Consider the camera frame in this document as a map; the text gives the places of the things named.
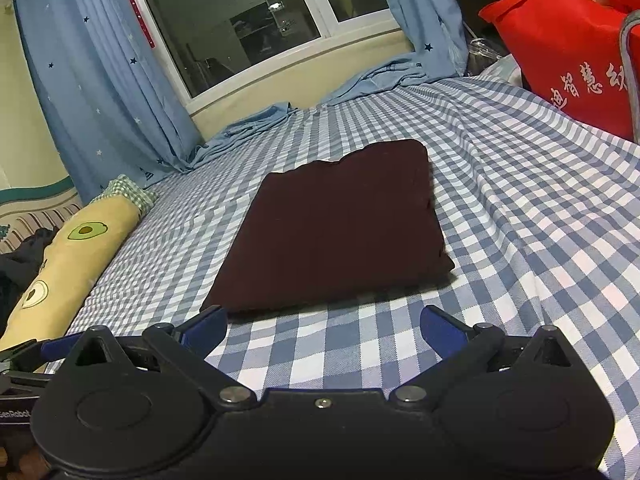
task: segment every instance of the cream wall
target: cream wall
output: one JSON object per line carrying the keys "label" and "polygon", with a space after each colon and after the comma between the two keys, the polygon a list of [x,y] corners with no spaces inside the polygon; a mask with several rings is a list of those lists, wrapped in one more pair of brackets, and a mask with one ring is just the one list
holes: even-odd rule
{"label": "cream wall", "polygon": [[11,0],[0,0],[0,189],[67,176],[36,97]]}
{"label": "cream wall", "polygon": [[289,101],[295,107],[311,107],[353,75],[385,59],[412,50],[401,31],[348,44],[289,66],[229,94],[192,116],[205,140],[224,126],[273,103]]}

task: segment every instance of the checkered bedsheet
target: checkered bedsheet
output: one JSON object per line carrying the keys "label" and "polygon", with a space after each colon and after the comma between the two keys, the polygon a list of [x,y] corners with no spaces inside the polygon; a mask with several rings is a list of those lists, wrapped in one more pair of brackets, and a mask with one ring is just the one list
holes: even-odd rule
{"label": "checkered bedsheet", "polygon": [[[428,149],[454,281],[232,324],[208,361],[258,395],[268,386],[388,392],[438,360],[420,337],[426,303],[513,335],[553,323],[615,412],[603,469],[634,478],[640,148],[500,82],[457,78],[300,110],[215,162],[166,179],[69,332],[101,323],[132,335],[194,316],[267,173],[405,138]],[[344,228],[358,235],[356,225]]]}

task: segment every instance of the chinese character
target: chinese character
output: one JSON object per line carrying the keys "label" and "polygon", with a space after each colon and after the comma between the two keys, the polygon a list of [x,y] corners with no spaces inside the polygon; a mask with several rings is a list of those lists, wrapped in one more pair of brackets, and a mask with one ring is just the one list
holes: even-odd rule
{"label": "chinese character", "polygon": [[602,83],[596,83],[596,78],[591,72],[589,63],[585,61],[584,64],[580,65],[580,73],[584,82],[587,83],[587,93],[602,94]]}
{"label": "chinese character", "polygon": [[574,76],[572,76],[569,72],[566,75],[560,77],[562,82],[564,83],[564,90],[571,92],[571,95],[574,97],[580,97],[578,94],[578,89],[574,85]]}
{"label": "chinese character", "polygon": [[551,98],[551,104],[558,108],[558,110],[562,110],[566,106],[566,97],[562,99],[562,94],[555,88],[551,89],[551,93],[554,95]]}
{"label": "chinese character", "polygon": [[620,72],[613,70],[613,63],[609,63],[609,70],[607,70],[607,77],[609,78],[609,84],[611,86],[620,86],[618,92],[624,88],[626,90],[625,83],[625,71],[620,67]]}

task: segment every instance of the window sill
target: window sill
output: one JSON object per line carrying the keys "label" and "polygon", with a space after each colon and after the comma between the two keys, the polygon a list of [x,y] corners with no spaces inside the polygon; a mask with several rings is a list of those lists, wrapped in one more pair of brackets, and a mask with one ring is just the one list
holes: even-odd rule
{"label": "window sill", "polygon": [[347,46],[351,43],[367,40],[375,36],[400,30],[398,22],[391,16],[388,10],[380,11],[380,18],[373,23],[367,23],[359,28],[342,32],[331,38],[319,38],[309,41],[277,56],[271,57],[257,65],[254,65],[235,76],[226,79],[222,83],[204,91],[202,94],[185,103],[185,108],[190,115],[194,115],[216,101],[233,94],[261,79],[280,72],[288,67],[325,54],[336,48]]}

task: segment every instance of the window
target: window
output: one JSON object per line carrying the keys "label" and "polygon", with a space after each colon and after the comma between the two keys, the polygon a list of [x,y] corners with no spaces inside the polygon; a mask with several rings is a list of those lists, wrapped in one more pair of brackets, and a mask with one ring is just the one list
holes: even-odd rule
{"label": "window", "polygon": [[191,113],[305,57],[398,28],[386,0],[136,0]]}

